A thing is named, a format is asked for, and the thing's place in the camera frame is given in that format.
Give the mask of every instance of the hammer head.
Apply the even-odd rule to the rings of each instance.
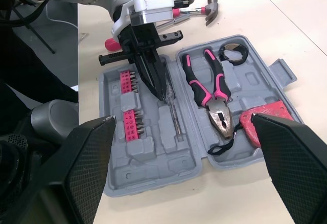
[[[208,5],[205,6],[205,25],[208,26],[218,15],[218,0],[208,0]]]

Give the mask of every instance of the pink handle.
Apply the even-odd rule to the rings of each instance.
[[[109,38],[105,41],[104,46],[110,52],[117,52],[121,49],[121,45],[116,42],[113,38]]]
[[[178,9],[178,8],[173,9],[173,17],[176,18],[176,17],[178,17],[179,15],[180,15],[180,13],[179,13],[179,9]]]

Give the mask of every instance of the screwdriver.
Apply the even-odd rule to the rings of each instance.
[[[170,109],[170,113],[172,115],[177,140],[179,142],[182,142],[183,141],[183,134],[182,134],[182,131],[181,131],[181,128],[180,128],[180,125],[179,125],[177,111],[176,111],[176,107],[175,107],[175,104],[174,104],[175,94],[174,94],[173,88],[171,87],[167,77],[166,77],[166,87],[167,88],[166,88],[165,101],[168,104],[169,109]]]

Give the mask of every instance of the black stand leg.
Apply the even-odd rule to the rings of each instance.
[[[15,12],[15,14],[20,18],[20,19],[23,19],[23,16],[18,12],[18,10],[16,8],[12,8],[12,10]],[[34,28],[30,25],[30,24],[26,24],[25,25],[27,29],[31,30],[36,36],[37,38],[40,39],[40,41],[47,47],[47,49],[50,50],[50,52],[52,54],[55,54],[56,52],[47,44],[46,41],[44,41],[44,39],[39,35],[39,33],[37,33]]]

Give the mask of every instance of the pliers jaw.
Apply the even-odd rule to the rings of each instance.
[[[232,137],[232,115],[226,106],[224,99],[218,98],[207,103],[209,107],[209,118],[212,125],[225,139]]]

